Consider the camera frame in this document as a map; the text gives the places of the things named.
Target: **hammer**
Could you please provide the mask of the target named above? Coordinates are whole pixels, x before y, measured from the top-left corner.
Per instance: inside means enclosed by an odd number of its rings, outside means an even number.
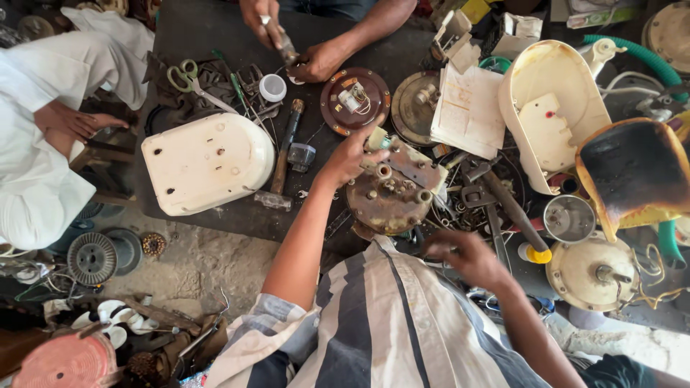
[[[285,127],[283,143],[278,153],[278,162],[275,164],[275,173],[273,174],[273,183],[270,185],[270,193],[257,191],[254,194],[254,200],[261,202],[267,208],[285,209],[285,211],[290,211],[293,208],[293,199],[283,196],[283,188],[285,187],[285,175],[288,172],[288,150],[295,138],[299,118],[303,112],[304,101],[294,99],[293,105],[290,108],[288,125]]]

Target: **green hose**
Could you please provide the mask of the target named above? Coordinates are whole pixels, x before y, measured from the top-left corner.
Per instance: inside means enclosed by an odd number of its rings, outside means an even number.
[[[674,86],[682,83],[678,73],[676,73],[676,70],[667,64],[665,60],[661,59],[661,57],[659,57],[657,54],[654,54],[650,50],[640,46],[637,43],[633,43],[621,38],[608,37],[606,35],[585,35],[582,43],[593,44],[597,40],[605,38],[612,40],[617,47],[627,48],[627,53],[646,63],[652,70],[654,70],[654,72],[656,72],[659,78],[661,78],[661,82],[664,85]],[[686,102],[688,100],[687,93],[674,94],[672,97],[674,100],[680,102]]]

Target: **yellow bottle cap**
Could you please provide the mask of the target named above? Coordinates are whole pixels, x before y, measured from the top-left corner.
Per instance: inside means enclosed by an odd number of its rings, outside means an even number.
[[[551,249],[547,249],[544,252],[537,252],[531,245],[527,247],[527,258],[529,261],[537,264],[546,264],[551,261]]]

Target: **concrete floor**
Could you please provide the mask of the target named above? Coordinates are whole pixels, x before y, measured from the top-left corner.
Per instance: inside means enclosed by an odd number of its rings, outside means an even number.
[[[245,235],[156,220],[137,209],[126,209],[106,219],[99,216],[95,222],[96,231],[118,226],[141,236],[160,233],[168,241],[160,258],[145,257],[129,275],[108,281],[101,294],[104,298],[151,293],[157,306],[195,318],[221,309],[213,297],[221,298],[221,287],[230,299],[228,320],[246,313],[254,304],[279,246]],[[172,239],[173,233],[179,235],[177,240]],[[690,336],[617,320],[607,320],[597,330],[579,330],[558,314],[552,314],[544,323],[565,351],[598,356],[626,354],[690,380],[690,369],[685,366],[690,357]]]

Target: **scissors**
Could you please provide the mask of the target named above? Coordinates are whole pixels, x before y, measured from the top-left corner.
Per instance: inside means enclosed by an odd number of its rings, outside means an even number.
[[[186,86],[180,86],[173,79],[173,71],[177,73],[177,77],[180,78],[186,84]],[[198,95],[207,99],[208,102],[212,103],[213,105],[216,105],[218,108],[221,108],[226,112],[238,115],[239,113],[237,113],[237,111],[233,109],[231,106],[224,103],[221,99],[216,98],[204,92],[204,90],[201,89],[201,86],[199,86],[199,79],[197,78],[198,73],[199,68],[197,67],[197,63],[194,62],[192,59],[185,59],[182,61],[179,67],[171,66],[168,68],[168,81],[170,81],[170,83],[175,87],[175,89],[181,91],[182,93],[189,93],[191,91],[194,91],[194,93],[197,93]]]

